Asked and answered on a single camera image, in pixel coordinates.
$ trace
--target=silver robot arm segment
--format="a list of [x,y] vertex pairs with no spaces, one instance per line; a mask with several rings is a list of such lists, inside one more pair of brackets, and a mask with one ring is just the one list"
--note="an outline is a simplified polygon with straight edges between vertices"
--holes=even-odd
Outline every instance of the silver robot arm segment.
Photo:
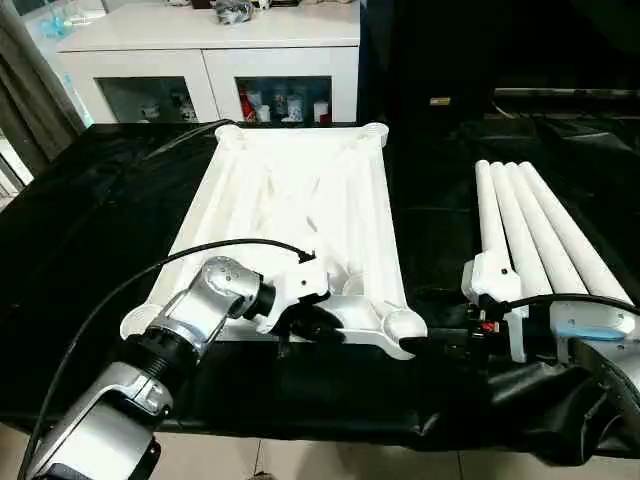
[[227,317],[268,315],[275,288],[227,257],[207,261],[142,335],[112,363],[45,436],[28,477],[148,478],[160,455],[155,427],[195,371]]

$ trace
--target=white pipe bundle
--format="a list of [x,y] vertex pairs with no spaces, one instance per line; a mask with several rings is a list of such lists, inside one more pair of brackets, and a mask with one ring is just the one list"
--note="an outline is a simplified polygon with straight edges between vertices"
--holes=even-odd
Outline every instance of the white pipe bundle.
[[511,182],[504,165],[491,164],[491,177],[498,197],[502,223],[507,233],[515,270],[522,282],[522,295],[546,295],[552,293],[547,274],[533,243],[527,222],[518,206]]
[[507,242],[500,221],[500,210],[496,192],[493,188],[489,162],[480,160],[476,163],[476,183],[478,189],[478,211],[480,214],[480,235],[482,250],[492,250],[500,259],[500,265],[511,267]]
[[580,227],[573,221],[571,215],[565,210],[560,200],[556,198],[536,169],[533,168],[533,165],[529,162],[524,162],[520,164],[519,168],[524,172],[529,187],[560,238],[562,246],[569,254],[571,262],[580,273],[582,281],[589,289],[589,292],[593,295],[603,295],[631,303],[631,299],[618,280],[616,280],[616,277],[613,276],[607,264],[598,255],[589,239],[582,233]]
[[578,271],[571,263],[522,171],[515,163],[508,163],[506,168],[553,290],[556,293],[587,293]]
[[[523,296],[591,293],[632,303],[540,174],[529,163],[476,163],[483,250],[502,251],[499,207]],[[504,252],[508,255],[506,245]]]

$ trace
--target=floor tile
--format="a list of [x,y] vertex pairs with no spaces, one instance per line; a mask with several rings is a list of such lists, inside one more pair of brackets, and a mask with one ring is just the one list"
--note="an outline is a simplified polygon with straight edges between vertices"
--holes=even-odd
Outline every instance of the floor tile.
[[455,452],[333,442],[262,440],[260,470],[277,480],[459,479]]
[[253,475],[258,439],[156,434],[162,448],[151,480],[247,480]]
[[581,467],[550,467],[533,455],[461,452],[464,480],[639,480],[640,461],[593,457]]
[[29,437],[0,423],[0,480],[15,480]]
[[[156,438],[162,455],[152,480],[247,480],[253,475],[258,439],[169,433]],[[0,480],[15,480],[27,441],[27,435],[0,424]]]

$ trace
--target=black cloth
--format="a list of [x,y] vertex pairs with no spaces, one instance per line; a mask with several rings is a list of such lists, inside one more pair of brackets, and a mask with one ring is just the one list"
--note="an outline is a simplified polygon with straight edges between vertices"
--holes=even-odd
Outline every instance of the black cloth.
[[[480,250],[480,158],[534,163],[640,300],[636,124],[485,120],[425,132],[392,131],[385,163],[405,289],[433,332],[464,336],[459,283]],[[215,147],[206,127],[93,126],[0,214],[0,421],[30,428],[91,308],[167,255]],[[51,421],[104,368],[122,317],[153,282],[140,281],[102,312],[78,346]],[[594,452],[638,456],[602,399],[582,370],[541,361],[474,364],[450,350],[396,361],[368,346],[221,342],[162,428],[420,450],[502,447],[560,464]]]

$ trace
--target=red component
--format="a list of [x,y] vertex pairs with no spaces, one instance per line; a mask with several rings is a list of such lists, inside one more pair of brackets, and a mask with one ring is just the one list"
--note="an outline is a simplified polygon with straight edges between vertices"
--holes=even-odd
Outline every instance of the red component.
[[256,111],[253,109],[251,102],[247,98],[247,93],[244,88],[240,90],[240,106],[242,107],[242,116],[247,122],[254,123],[258,121]]
[[496,331],[496,326],[493,322],[484,322],[481,324],[481,328],[487,333],[493,333]]

